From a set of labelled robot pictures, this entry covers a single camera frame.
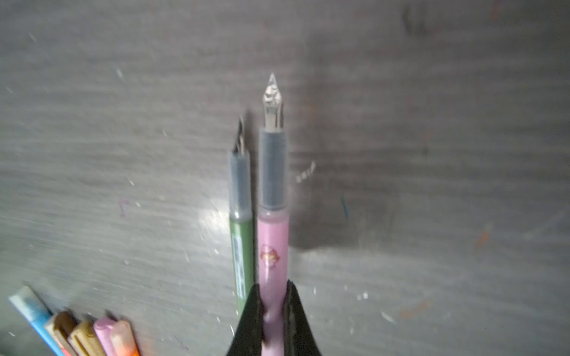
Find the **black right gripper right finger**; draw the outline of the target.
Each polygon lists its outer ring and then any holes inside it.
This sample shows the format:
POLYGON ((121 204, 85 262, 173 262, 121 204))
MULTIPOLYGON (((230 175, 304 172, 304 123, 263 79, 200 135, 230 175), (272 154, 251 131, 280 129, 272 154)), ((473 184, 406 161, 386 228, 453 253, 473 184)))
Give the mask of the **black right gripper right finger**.
POLYGON ((284 355, 320 356, 298 289, 288 280, 284 299, 284 355))

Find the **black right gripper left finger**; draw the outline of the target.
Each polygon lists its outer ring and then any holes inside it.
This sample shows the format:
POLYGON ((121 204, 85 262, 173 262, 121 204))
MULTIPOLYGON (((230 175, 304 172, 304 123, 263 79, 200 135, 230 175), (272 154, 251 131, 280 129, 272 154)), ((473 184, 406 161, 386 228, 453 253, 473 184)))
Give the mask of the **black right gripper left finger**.
POLYGON ((264 306, 258 284, 251 288, 237 326, 227 356, 261 356, 264 306))

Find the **pink fountain pen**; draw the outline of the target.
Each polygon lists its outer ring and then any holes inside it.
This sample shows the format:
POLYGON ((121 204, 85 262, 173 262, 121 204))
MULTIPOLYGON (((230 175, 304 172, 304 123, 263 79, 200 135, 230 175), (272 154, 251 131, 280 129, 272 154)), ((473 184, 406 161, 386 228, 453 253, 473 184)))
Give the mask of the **pink fountain pen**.
POLYGON ((284 355, 289 212, 284 101, 275 74, 262 96, 264 124, 258 136, 257 258, 264 307, 262 355, 284 355))

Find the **green fountain pen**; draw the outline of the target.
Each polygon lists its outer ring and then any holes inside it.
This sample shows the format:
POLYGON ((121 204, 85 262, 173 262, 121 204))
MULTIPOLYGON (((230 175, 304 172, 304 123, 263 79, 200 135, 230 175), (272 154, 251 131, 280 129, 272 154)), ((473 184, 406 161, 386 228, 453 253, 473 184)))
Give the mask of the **green fountain pen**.
POLYGON ((255 284, 255 261, 250 155, 243 120, 238 120, 237 129, 229 152, 229 229, 237 312, 242 314, 255 284))

